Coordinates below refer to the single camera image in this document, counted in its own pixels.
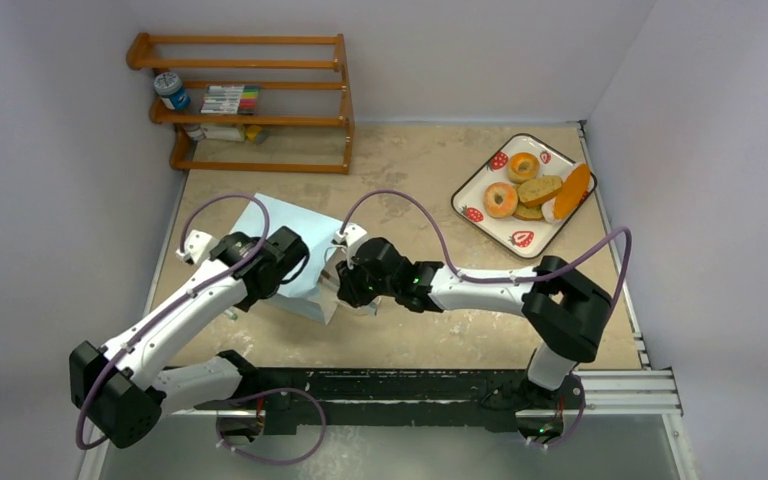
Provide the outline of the light blue paper bag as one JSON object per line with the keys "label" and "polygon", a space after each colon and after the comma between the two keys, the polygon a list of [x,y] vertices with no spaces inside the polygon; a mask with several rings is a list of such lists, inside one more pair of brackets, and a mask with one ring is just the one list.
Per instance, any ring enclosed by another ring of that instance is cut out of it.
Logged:
{"label": "light blue paper bag", "polygon": [[337,248],[332,244],[341,222],[327,215],[267,196],[255,195],[231,231],[260,237],[269,222],[267,243],[289,250],[296,265],[282,276],[277,293],[266,302],[273,307],[327,324],[337,310],[336,294],[320,281]]}

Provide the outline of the brown fake bread piece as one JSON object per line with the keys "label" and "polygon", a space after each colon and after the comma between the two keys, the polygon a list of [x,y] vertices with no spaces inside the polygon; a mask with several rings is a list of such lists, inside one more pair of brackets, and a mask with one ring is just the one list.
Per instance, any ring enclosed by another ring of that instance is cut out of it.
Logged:
{"label": "brown fake bread piece", "polygon": [[518,204],[512,216],[523,221],[542,221],[544,215],[540,206],[526,206]]}

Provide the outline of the white orange fake bread slice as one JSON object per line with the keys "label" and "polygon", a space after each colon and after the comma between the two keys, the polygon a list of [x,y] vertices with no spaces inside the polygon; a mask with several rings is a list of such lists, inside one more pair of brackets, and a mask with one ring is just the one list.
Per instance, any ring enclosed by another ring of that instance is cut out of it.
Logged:
{"label": "white orange fake bread slice", "polygon": [[549,223],[568,218],[588,193],[591,171],[586,163],[576,166],[563,180],[558,193],[541,206],[543,218]]}

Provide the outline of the metal tongs with white handle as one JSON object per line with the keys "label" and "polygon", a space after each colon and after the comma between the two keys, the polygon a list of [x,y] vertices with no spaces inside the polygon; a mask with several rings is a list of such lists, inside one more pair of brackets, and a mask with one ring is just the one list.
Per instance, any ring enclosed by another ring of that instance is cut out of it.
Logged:
{"label": "metal tongs with white handle", "polygon": [[376,316],[379,312],[381,298],[372,300],[369,304],[359,308],[359,313],[366,316]]}

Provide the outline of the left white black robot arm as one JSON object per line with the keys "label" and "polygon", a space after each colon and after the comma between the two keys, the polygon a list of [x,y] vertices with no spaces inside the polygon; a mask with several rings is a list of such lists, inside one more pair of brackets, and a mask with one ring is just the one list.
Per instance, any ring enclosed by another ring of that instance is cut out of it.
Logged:
{"label": "left white black robot arm", "polygon": [[274,296],[283,280],[303,268],[309,249],[287,227],[266,239],[241,232],[217,239],[194,230],[179,256],[197,269],[171,297],[102,346],[84,341],[69,355],[79,421],[91,421],[121,449],[176,411],[219,400],[235,409],[255,402],[255,369],[237,353],[222,352],[191,367],[171,369],[168,363],[226,310],[248,311]]}

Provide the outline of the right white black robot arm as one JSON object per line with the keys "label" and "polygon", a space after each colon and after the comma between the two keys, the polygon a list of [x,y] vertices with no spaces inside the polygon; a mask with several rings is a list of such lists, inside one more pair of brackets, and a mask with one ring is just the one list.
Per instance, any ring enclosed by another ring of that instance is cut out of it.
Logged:
{"label": "right white black robot arm", "polygon": [[335,266],[337,297],[353,308],[389,297],[414,313],[483,310],[526,319],[541,343],[521,381],[524,399],[544,407],[582,363],[594,361],[615,300],[557,256],[534,268],[461,270],[412,262],[381,237],[362,242]]}

